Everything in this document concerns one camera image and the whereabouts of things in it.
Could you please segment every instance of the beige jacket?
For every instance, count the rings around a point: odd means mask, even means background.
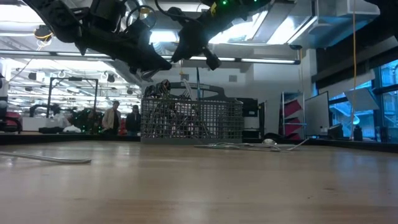
[[[121,124],[121,113],[116,111],[116,114],[119,118],[119,127]],[[105,129],[112,129],[113,128],[113,121],[114,121],[114,110],[113,108],[107,109],[104,114],[104,118],[102,119],[102,126]]]

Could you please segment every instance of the man in beige jacket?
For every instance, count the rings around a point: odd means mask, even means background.
[[[121,114],[118,111],[120,103],[118,101],[113,102],[113,106],[107,109],[102,119],[102,126],[104,127],[104,132],[108,134],[118,134],[118,130],[121,124]]]

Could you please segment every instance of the metal wire rack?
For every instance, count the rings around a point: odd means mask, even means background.
[[[141,101],[141,142],[198,144],[242,141],[239,101],[190,101],[144,98]]]

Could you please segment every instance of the person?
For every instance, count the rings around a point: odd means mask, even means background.
[[[104,127],[104,133],[117,135],[121,124],[121,113],[118,111],[120,103],[118,101],[113,102],[113,106],[107,109],[102,119],[102,126]]]
[[[137,136],[141,130],[141,114],[137,105],[132,106],[132,113],[127,115],[126,130],[128,136]]]

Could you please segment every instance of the wooden table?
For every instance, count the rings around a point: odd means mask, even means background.
[[[0,146],[0,223],[398,223],[398,156],[66,142]]]

